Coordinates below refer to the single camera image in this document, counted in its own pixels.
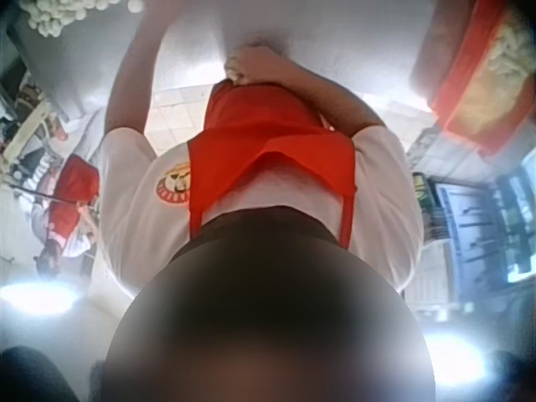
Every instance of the white t-shirt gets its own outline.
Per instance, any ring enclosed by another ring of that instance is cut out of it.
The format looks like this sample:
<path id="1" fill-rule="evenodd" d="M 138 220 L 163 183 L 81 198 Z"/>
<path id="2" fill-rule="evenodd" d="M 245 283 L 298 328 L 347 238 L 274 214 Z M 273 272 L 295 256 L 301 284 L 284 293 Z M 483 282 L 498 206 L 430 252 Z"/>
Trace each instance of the white t-shirt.
<path id="1" fill-rule="evenodd" d="M 349 251 L 401 290 L 413 275 L 423 242 L 404 150 L 381 126 L 360 131 L 353 143 L 358 192 Z M 110 132 L 101 146 L 101 238 L 111 269 L 135 291 L 189 241 L 188 203 L 179 193 L 189 185 L 188 146 L 178 145 L 157 157 L 147 139 L 128 128 Z M 298 209 L 338 238 L 342 199 L 290 162 L 242 180 L 203 220 L 273 206 Z"/>

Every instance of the logo patch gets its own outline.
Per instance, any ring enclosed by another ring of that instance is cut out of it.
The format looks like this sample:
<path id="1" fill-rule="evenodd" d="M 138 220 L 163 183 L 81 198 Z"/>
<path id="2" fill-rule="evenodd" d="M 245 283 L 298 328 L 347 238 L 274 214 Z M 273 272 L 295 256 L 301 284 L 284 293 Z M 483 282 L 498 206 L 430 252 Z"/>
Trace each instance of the logo patch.
<path id="1" fill-rule="evenodd" d="M 157 183 L 157 196 L 168 204 L 185 204 L 190 200 L 190 162 L 178 163 Z"/>

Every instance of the light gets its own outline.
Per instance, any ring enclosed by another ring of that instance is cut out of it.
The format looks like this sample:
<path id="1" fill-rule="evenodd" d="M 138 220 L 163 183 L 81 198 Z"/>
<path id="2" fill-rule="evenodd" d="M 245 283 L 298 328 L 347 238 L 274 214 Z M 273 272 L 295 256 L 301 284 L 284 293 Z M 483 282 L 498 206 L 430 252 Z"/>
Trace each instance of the light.
<path id="1" fill-rule="evenodd" d="M 78 296 L 57 283 L 30 282 L 3 287 L 0 298 L 28 314 L 54 315 L 67 312 Z"/>
<path id="2" fill-rule="evenodd" d="M 469 343 L 452 335 L 435 335 L 425 340 L 438 385 L 455 386 L 484 377 L 482 355 Z"/>

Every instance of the red object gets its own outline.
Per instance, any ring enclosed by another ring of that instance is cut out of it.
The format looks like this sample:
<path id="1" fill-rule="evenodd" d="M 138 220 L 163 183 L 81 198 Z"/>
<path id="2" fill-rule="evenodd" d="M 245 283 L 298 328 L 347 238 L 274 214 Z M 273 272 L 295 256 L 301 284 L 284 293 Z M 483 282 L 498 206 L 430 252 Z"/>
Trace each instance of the red object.
<path id="1" fill-rule="evenodd" d="M 432 109 L 439 117 L 438 123 L 448 133 L 474 142 L 490 154 L 505 144 L 532 110 L 533 76 L 525 82 L 516 106 L 489 131 L 474 136 L 464 135 L 464 127 L 459 122 L 456 124 L 456 113 L 473 76 L 487 59 L 507 11 L 508 3 L 503 0 L 477 0 L 460 51 L 432 102 Z"/>
<path id="2" fill-rule="evenodd" d="M 357 191 L 353 143 L 324 128 L 318 113 L 291 92 L 225 82 L 213 91 L 205 130 L 188 150 L 191 238 L 199 232 L 203 213 L 240 178 L 286 158 L 343 198 L 339 243 L 348 248 Z"/>
<path id="3" fill-rule="evenodd" d="M 54 189 L 54 196 L 72 203 L 87 203 L 99 193 L 99 171 L 77 155 L 71 155 Z M 54 232 L 66 240 L 70 237 L 80 220 L 74 205 L 51 203 L 49 224 Z"/>

